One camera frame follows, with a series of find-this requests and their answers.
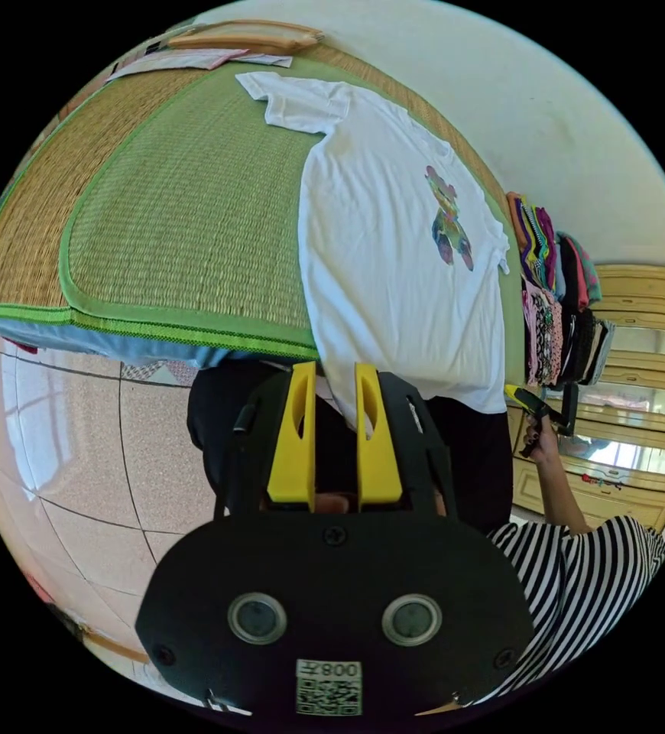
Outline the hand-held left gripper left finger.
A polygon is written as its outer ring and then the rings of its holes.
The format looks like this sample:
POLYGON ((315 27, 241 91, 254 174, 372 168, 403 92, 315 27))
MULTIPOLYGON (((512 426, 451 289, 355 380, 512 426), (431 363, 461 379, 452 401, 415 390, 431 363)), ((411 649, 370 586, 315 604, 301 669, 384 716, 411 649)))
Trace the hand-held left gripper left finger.
POLYGON ((275 504, 304 507, 312 512, 316 474, 316 364, 296 364, 287 377, 267 493, 275 504))

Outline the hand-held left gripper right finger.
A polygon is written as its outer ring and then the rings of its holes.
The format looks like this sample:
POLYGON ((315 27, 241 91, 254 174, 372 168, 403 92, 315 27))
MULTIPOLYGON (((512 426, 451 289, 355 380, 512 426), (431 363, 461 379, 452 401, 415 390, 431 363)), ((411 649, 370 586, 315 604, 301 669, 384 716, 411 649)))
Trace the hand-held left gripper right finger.
POLYGON ((358 507, 395 505, 403 494, 378 372, 355 365, 358 507))

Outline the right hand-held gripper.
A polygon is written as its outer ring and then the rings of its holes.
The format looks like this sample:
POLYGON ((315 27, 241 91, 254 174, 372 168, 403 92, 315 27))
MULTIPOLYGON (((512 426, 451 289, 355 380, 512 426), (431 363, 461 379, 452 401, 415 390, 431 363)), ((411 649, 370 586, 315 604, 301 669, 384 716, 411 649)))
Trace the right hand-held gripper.
POLYGON ((536 418, 548 417, 558 435, 571 437, 574 434, 574 388, 564 388, 562 390, 561 411, 556 411, 545 400, 521 386, 505 384, 504 393, 510 401, 517 403, 527 415, 536 418))

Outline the person's right hand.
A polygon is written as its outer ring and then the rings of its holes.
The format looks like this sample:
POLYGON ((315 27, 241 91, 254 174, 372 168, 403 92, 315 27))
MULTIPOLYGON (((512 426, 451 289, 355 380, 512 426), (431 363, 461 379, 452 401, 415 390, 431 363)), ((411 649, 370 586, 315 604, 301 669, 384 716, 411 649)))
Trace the person's right hand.
POLYGON ((559 460, 558 435, 548 417, 527 416, 527 429, 524 438, 524 452, 537 465, 559 460))

